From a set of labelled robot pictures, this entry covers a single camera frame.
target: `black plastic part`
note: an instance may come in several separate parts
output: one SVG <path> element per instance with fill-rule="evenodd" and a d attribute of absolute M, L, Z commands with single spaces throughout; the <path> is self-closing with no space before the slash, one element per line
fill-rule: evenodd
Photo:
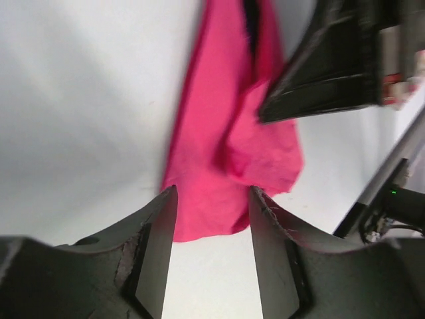
<path fill-rule="evenodd" d="M 388 192 L 386 214 L 402 223 L 425 229 L 425 194 L 409 189 Z"/>
<path fill-rule="evenodd" d="M 402 78 L 425 49 L 422 0 L 317 0 L 295 55 L 259 111 L 263 123 L 358 110 L 382 100 L 380 31 L 401 26 Z"/>
<path fill-rule="evenodd" d="M 387 195 L 394 188 L 396 178 L 404 175 L 407 167 L 408 160 L 402 159 L 381 188 L 376 191 L 373 200 L 368 205 L 356 202 L 333 234 L 355 243 L 365 243 L 364 234 L 369 233 L 365 227 L 373 226 L 383 216 Z"/>
<path fill-rule="evenodd" d="M 257 187 L 250 221 L 264 319 L 424 318 L 424 239 L 356 245 L 302 221 Z M 296 308 L 300 293 L 308 302 Z"/>
<path fill-rule="evenodd" d="M 375 1 L 318 0 L 261 122 L 364 108 L 379 101 Z"/>
<path fill-rule="evenodd" d="M 357 202 L 335 230 L 334 235 L 361 242 L 362 225 L 375 213 L 388 209 L 386 196 L 393 187 L 401 188 L 406 183 L 409 163 L 419 156 L 425 136 L 425 107 L 404 133 L 375 176 L 366 186 Z"/>
<path fill-rule="evenodd" d="M 0 237 L 0 318 L 159 319 L 176 212 L 172 187 L 72 246 Z"/>

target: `pink cloth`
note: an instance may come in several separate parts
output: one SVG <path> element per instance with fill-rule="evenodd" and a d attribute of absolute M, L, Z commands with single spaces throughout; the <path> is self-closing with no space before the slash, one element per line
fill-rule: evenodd
<path fill-rule="evenodd" d="M 242 1 L 206 2 L 163 182 L 179 192 L 174 241 L 245 229 L 249 186 L 289 191 L 301 171 L 296 121 L 258 123 L 258 107 L 284 67 L 270 0 L 258 4 L 253 63 Z"/>

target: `white surface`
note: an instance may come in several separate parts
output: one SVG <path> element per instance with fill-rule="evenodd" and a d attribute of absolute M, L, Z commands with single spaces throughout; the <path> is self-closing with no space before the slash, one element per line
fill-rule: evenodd
<path fill-rule="evenodd" d="M 313 2 L 276 1 L 290 53 Z M 0 0 L 2 235 L 73 243 L 155 195 L 200 3 Z M 332 231 L 413 113 L 300 120 L 306 167 L 278 202 Z M 173 245 L 164 319 L 261 317 L 249 229 Z"/>
<path fill-rule="evenodd" d="M 72 243 L 154 197 L 200 3 L 0 1 L 1 234 Z"/>

